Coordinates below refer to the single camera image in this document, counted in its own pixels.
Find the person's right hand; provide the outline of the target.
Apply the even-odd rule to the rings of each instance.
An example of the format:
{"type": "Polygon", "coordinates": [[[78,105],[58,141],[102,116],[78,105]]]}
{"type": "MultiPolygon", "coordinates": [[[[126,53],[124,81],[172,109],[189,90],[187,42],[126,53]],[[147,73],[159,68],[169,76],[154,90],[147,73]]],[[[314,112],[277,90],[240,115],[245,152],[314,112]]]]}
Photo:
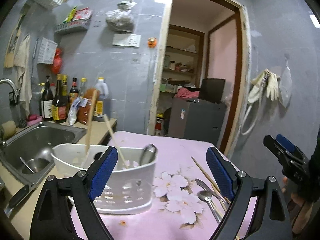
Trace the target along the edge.
{"type": "Polygon", "coordinates": [[[310,220],[313,203],[307,202],[296,192],[288,189],[289,181],[287,177],[283,178],[284,186],[281,190],[285,197],[289,213],[291,214],[292,232],[298,235],[303,232],[310,220]]]}

